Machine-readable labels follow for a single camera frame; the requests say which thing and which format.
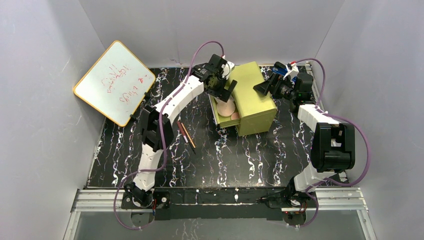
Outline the large round pink compact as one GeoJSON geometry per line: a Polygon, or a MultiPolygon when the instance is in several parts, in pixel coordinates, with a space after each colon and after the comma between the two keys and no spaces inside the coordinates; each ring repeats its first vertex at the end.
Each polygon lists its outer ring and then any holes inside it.
{"type": "Polygon", "coordinates": [[[235,112],[236,105],[230,100],[227,102],[218,101],[216,104],[216,110],[221,117],[228,118],[235,112]]]}

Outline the green drawer cabinet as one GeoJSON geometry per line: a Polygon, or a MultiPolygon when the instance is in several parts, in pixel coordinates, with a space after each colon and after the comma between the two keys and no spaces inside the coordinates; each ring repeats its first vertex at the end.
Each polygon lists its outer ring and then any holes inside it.
{"type": "Polygon", "coordinates": [[[231,93],[235,105],[235,113],[239,118],[219,115],[217,99],[210,97],[215,124],[220,128],[236,127],[239,136],[247,136],[267,132],[277,114],[277,106],[270,94],[262,95],[254,90],[254,86],[265,81],[257,62],[252,61],[237,65],[228,76],[226,88],[237,81],[231,93]]]}

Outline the small round pink compact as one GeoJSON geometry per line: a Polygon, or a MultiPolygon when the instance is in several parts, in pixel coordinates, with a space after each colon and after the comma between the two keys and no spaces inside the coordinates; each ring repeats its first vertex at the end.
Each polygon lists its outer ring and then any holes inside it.
{"type": "Polygon", "coordinates": [[[230,119],[233,120],[239,120],[240,119],[240,115],[238,112],[234,112],[231,116],[230,119]]]}

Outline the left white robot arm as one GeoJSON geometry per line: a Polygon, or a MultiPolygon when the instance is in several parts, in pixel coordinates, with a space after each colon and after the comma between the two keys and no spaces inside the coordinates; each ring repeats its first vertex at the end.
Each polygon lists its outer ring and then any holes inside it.
{"type": "Polygon", "coordinates": [[[166,149],[174,140],[173,124],[176,117],[202,93],[227,102],[237,85],[235,80],[228,83],[235,66],[224,56],[213,54],[208,62],[189,68],[184,80],[161,102],[142,109],[141,158],[132,183],[124,187],[130,200],[142,208],[153,204],[156,172],[166,165],[159,161],[167,155],[166,149]]]}

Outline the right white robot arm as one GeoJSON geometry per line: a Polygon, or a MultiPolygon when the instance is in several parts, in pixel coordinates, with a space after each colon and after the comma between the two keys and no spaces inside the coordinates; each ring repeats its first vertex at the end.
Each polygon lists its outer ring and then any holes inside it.
{"type": "Polygon", "coordinates": [[[253,87],[263,96],[271,94],[290,102],[290,110],[313,131],[310,162],[301,173],[292,177],[283,191],[265,196],[266,199],[289,204],[307,202],[310,193],[335,174],[352,169],[355,165],[355,129],[350,123],[340,123],[312,100],[312,75],[300,72],[295,82],[289,74],[273,73],[266,81],[253,87]]]}

